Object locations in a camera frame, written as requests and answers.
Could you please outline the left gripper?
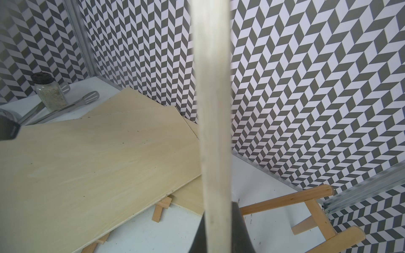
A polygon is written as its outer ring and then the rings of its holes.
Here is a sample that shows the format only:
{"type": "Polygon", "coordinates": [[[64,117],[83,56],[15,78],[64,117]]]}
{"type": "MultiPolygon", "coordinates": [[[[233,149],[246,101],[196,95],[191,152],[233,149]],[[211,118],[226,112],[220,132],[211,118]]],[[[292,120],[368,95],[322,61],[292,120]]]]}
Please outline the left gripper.
{"type": "Polygon", "coordinates": [[[3,109],[1,109],[0,127],[1,141],[14,140],[21,129],[21,125],[16,121],[15,116],[3,109]]]}

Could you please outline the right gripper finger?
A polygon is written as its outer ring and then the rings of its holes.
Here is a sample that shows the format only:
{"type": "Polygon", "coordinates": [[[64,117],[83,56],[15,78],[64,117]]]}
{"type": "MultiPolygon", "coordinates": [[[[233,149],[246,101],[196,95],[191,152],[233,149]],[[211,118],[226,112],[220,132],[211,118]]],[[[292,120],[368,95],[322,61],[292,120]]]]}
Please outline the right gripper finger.
{"type": "MultiPolygon", "coordinates": [[[[207,253],[205,213],[203,213],[189,253],[207,253]]],[[[237,202],[232,202],[232,253],[255,253],[237,202]]]]}

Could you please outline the wooden easel frame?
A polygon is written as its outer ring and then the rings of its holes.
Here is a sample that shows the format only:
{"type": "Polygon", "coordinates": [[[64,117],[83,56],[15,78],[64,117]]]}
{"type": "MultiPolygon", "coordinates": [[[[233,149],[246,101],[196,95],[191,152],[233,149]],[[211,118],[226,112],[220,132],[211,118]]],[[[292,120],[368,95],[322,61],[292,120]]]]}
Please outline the wooden easel frame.
{"type": "Polygon", "coordinates": [[[366,234],[357,226],[350,227],[341,233],[335,231],[329,218],[317,203],[318,199],[333,195],[334,189],[330,185],[323,184],[312,189],[244,206],[240,208],[240,211],[244,216],[303,202],[306,204],[311,216],[292,227],[293,234],[298,235],[314,227],[318,227],[325,238],[325,242],[312,248],[309,252],[340,253],[364,241],[366,234]]]}

